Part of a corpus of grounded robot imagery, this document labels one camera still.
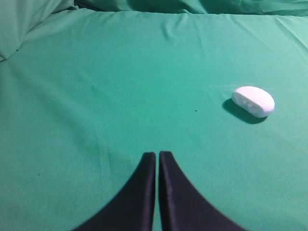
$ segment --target green fabric surface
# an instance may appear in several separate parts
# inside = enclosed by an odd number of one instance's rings
[[[307,24],[87,9],[49,16],[0,63],[0,230],[72,229],[118,192],[142,153],[160,150],[246,229],[308,229]],[[228,103],[244,85],[272,94],[266,120]]]
[[[0,61],[8,59],[25,35],[51,13],[74,6],[74,0],[1,0]]]
[[[97,11],[308,16],[307,0],[76,0]]]

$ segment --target white object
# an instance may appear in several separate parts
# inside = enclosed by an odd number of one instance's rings
[[[266,117],[275,109],[273,97],[267,91],[252,86],[236,89],[232,94],[232,100],[257,118]]]

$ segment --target white soap bar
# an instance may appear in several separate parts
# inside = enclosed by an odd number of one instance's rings
[[[275,101],[268,92],[251,86],[236,89],[232,94],[232,100],[257,118],[268,116],[275,108]]]

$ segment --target green cloth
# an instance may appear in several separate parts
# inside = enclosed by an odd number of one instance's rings
[[[74,0],[1,0],[0,62],[21,45],[29,30],[51,13],[74,6]]]
[[[49,16],[0,63],[0,230],[72,229],[121,189],[142,153],[160,150],[246,229],[308,229],[307,25],[289,16]],[[263,122],[228,101],[243,85],[275,99]]]
[[[308,16],[306,0],[76,0],[76,2],[81,7],[97,11]]]

